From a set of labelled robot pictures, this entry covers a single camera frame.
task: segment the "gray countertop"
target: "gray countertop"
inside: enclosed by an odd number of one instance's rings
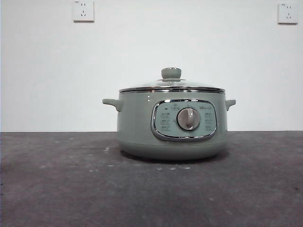
[[[120,151],[114,132],[1,134],[4,227],[298,227],[303,131],[229,132],[186,162]]]

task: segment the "power socket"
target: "power socket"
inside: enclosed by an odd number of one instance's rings
[[[279,24],[297,24],[299,19],[298,2],[278,3],[278,23]]]
[[[74,0],[72,4],[72,18],[74,22],[94,21],[95,6],[93,0]]]

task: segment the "side handle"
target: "side handle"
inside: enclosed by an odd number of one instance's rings
[[[118,112],[122,111],[123,102],[119,99],[104,98],[102,103],[106,105],[113,105]]]
[[[233,100],[226,100],[225,104],[226,104],[226,110],[228,111],[229,107],[236,104],[236,100],[234,100],[234,99]]]

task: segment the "pot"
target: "pot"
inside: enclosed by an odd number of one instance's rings
[[[135,156],[187,160],[214,156],[227,141],[226,111],[236,100],[225,90],[181,79],[181,69],[162,69],[162,79],[119,90],[103,99],[118,111],[121,149]]]

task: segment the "white wall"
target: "white wall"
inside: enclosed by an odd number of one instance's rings
[[[226,89],[231,131],[303,130],[303,1],[296,26],[276,0],[1,1],[1,130],[115,131],[102,98],[161,68]]]

